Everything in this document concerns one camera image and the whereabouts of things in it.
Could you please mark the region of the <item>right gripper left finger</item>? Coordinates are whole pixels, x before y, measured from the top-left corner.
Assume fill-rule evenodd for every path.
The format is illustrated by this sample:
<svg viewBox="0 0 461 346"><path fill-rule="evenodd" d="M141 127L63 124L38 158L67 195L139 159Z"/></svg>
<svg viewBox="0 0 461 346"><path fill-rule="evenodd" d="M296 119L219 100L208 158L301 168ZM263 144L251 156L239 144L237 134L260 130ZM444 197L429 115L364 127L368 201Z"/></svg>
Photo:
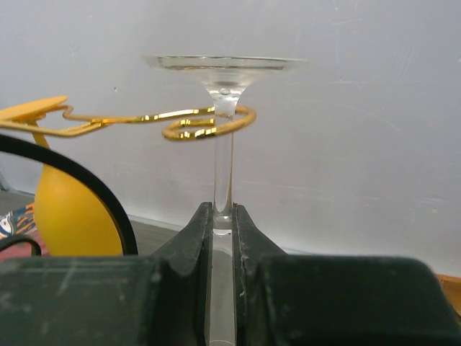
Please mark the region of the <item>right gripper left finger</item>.
<svg viewBox="0 0 461 346"><path fill-rule="evenodd" d="M148 256L1 263L3 345L206 345L212 206Z"/></svg>

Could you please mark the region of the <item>clear wine glass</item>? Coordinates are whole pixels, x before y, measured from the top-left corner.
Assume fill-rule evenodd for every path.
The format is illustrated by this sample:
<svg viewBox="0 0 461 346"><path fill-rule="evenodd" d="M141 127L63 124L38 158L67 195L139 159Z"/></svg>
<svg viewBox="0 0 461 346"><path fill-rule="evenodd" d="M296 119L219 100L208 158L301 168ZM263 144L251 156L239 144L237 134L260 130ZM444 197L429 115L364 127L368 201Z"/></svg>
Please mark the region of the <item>clear wine glass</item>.
<svg viewBox="0 0 461 346"><path fill-rule="evenodd" d="M234 345L232 178L233 133L253 122L237 110L244 90L267 73L290 71L307 64L303 59L155 56L145 55L150 67L183 71L195 76L213 100L215 124L205 135L215 137L212 262L208 345Z"/></svg>

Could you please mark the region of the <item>orange goblet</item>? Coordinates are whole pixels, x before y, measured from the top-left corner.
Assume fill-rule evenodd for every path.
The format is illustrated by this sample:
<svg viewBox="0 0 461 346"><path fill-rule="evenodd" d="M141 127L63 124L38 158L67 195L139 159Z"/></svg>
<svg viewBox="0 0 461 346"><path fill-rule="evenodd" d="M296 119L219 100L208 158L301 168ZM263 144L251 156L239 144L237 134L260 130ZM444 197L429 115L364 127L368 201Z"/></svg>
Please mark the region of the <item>orange goblet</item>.
<svg viewBox="0 0 461 346"><path fill-rule="evenodd" d="M66 100L65 96L58 96L24 104L32 110L35 105L67 105ZM38 126L41 119L28 120L27 124ZM50 147L46 139L48 135L32 136L36 144ZM34 218L39 234L53 256L122 255L117 230L102 203L79 181L47 165L42 168L35 192Z"/></svg>

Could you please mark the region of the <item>gold wine glass rack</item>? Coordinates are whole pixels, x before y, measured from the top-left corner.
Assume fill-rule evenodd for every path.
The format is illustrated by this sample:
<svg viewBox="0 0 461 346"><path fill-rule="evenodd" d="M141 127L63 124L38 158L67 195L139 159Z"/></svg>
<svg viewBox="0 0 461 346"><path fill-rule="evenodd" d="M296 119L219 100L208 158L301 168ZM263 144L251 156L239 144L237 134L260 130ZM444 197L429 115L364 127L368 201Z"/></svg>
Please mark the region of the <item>gold wine glass rack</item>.
<svg viewBox="0 0 461 346"><path fill-rule="evenodd" d="M242 118L232 120L223 125L216 125L215 118L199 119L199 115L216 115L213 107L191 110L180 110L175 112L160 113L155 115L143 115L137 117L103 117L91 115L74 115L73 108L68 105L53 105L38 107L37 105L29 110L28 104L20 105L19 110L15 107L1 111L1 127L10 130L19 130L37 135L49 135L54 137L72 138L82 136L96 130L101 130L114 124L144 124L157 123L165 120L175 120L162 130L162 136L170 141L198 141L218 136L228 135L252 124L256 119L256 111L246 106L237 106L235 114ZM82 121L84 124L54 130L40 128L36 125L28 125L28 120L41 119L48 112L61 110L63 117L67 120ZM91 194L102 203L104 209L114 223L117 235L120 238L121 250L124 255L137 255L133 227L131 226L126 212L120 202L109 188L88 169L85 169L75 161L44 148L38 144L13 138L1 136L1 151L7 154L23 156L27 159L39 161L49 167L57 169L72 178L76 179L85 188L91 190Z"/></svg>

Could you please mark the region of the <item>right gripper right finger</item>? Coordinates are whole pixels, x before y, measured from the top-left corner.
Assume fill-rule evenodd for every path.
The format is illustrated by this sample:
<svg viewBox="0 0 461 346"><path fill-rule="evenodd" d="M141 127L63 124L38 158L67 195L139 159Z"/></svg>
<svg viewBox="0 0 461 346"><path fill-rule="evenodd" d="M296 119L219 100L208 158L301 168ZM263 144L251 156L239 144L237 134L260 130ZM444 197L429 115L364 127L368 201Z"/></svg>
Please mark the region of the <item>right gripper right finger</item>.
<svg viewBox="0 0 461 346"><path fill-rule="evenodd" d="M238 345L458 345L428 265L408 257L288 254L233 206Z"/></svg>

